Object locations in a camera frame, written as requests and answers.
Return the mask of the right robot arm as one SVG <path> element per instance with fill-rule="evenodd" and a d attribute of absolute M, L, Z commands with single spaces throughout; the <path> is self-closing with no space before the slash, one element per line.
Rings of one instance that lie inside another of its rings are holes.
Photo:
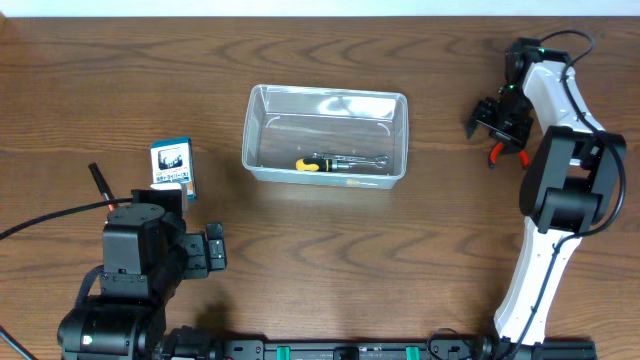
<path fill-rule="evenodd" d="M 524 242 L 506 297 L 494 315 L 514 347 L 543 343 L 547 315 L 583 238 L 615 220 L 626 195 L 626 142 L 593 117 L 575 81 L 576 58 L 543 40 L 519 38 L 505 52 L 505 85 L 477 103 L 465 132 L 488 129 L 489 158 L 515 153 Z"/>

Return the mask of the silver wrench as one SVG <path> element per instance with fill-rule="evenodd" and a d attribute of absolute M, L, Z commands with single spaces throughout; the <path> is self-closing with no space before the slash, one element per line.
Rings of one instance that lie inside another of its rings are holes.
<path fill-rule="evenodd" d="M 330 153 L 314 153 L 313 158 L 326 159 L 331 161 L 333 170 L 350 169 L 357 165 L 368 165 L 375 168 L 383 168 L 389 162 L 389 157 L 386 155 L 379 155 L 375 157 L 362 157 L 362 156 L 348 156 L 338 155 Z"/>

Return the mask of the clear plastic container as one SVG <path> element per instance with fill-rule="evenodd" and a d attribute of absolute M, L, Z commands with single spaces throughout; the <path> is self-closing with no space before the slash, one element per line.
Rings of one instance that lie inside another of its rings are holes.
<path fill-rule="evenodd" d="M 408 145 L 408 101 L 401 93 L 260 84 L 249 95 L 242 164 L 260 181 L 351 187 L 346 180 L 353 178 L 391 189 L 406 173 Z M 389 162 L 298 171 L 296 161 L 314 153 L 386 155 Z"/>

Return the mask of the yellow black stubby screwdriver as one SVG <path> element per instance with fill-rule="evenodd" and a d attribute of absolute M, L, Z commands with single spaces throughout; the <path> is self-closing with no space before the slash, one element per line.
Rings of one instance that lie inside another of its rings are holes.
<path fill-rule="evenodd" d="M 298 171 L 307 172 L 341 172 L 350 169 L 350 165 L 345 161 L 314 157 L 298 159 L 295 167 Z"/>

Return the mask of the blue white screwdriver box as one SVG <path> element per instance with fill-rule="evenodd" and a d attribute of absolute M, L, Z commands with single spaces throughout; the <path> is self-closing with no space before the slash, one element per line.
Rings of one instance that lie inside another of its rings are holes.
<path fill-rule="evenodd" d="M 187 199 L 197 200 L 192 141 L 188 136 L 165 139 L 150 146 L 152 183 L 186 186 Z"/>

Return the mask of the black yellow precision screwdriver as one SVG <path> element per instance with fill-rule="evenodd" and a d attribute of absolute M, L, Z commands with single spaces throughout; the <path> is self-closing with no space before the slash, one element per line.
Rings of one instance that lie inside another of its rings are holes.
<path fill-rule="evenodd" d="M 367 181 L 366 179 L 353 179 L 353 178 L 347 179 L 346 185 L 351 187 L 363 187 L 363 188 L 376 188 L 380 186 L 380 184 L 377 182 L 370 182 L 370 181 Z"/>

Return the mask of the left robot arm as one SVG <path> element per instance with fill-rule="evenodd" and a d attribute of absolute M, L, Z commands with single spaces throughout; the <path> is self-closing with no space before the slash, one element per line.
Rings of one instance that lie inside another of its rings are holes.
<path fill-rule="evenodd" d="M 220 359 L 223 345 L 189 327 L 166 329 L 166 306 L 184 280 L 227 266 L 224 229 L 190 233 L 178 190 L 134 190 L 107 216 L 103 264 L 85 275 L 57 341 L 64 359 Z"/>

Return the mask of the red handled pliers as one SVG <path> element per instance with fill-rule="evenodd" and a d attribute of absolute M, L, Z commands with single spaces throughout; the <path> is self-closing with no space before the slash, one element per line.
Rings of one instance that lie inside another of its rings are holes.
<path fill-rule="evenodd" d="M 519 147 L 504 142 L 498 142 L 491 149 L 488 156 L 488 166 L 490 169 L 494 169 L 496 167 L 498 157 L 503 154 L 517 154 L 523 170 L 526 170 L 530 165 L 529 156 L 524 149 L 520 149 Z"/>

